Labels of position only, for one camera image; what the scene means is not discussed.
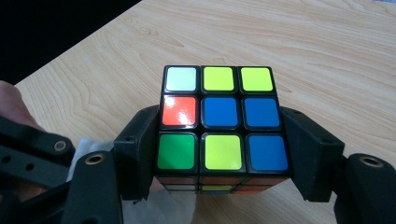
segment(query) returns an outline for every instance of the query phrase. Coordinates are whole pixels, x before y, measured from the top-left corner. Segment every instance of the dark background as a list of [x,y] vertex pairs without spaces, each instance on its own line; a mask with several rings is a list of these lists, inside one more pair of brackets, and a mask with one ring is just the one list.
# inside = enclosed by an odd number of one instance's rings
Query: dark background
[[16,84],[137,0],[1,0],[0,80]]

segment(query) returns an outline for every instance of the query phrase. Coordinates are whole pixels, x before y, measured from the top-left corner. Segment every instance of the white cloth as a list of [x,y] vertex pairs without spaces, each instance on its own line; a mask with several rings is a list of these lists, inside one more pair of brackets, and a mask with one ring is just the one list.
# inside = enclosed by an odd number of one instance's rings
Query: white cloth
[[[90,138],[80,139],[70,166],[67,180],[71,180],[77,160],[87,153],[113,148],[113,142],[97,142]],[[147,201],[137,204],[122,201],[124,223],[191,223],[195,210],[196,195],[170,194],[154,178]]]

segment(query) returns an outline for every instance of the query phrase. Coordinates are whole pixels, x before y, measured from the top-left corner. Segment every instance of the table surface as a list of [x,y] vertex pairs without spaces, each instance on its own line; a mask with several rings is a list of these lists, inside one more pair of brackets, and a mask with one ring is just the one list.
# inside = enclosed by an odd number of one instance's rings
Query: table surface
[[[396,165],[396,4],[369,0],[144,0],[17,85],[37,122],[112,140],[160,102],[167,64],[267,65],[279,102]],[[290,180],[258,195],[198,195],[193,223],[335,223]]]

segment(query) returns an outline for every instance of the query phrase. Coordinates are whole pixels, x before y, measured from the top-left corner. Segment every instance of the wooden table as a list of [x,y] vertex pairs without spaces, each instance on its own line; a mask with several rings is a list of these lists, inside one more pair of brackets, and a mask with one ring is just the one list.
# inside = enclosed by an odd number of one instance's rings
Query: wooden table
[[[17,86],[38,123],[112,140],[160,102],[167,64],[269,65],[280,104],[396,166],[396,5],[144,0]],[[252,196],[198,195],[193,223],[334,223],[291,181]]]

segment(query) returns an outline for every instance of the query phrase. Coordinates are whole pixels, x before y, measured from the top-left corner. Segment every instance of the human hand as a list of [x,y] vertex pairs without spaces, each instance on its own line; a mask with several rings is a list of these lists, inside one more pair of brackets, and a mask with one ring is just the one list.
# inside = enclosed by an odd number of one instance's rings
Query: human hand
[[[13,85],[0,80],[0,117],[12,120],[19,124],[28,125],[40,131],[44,131],[29,113],[22,100],[20,91]],[[18,181],[12,183],[15,193],[21,201],[26,201],[40,194],[43,189],[32,184]]]

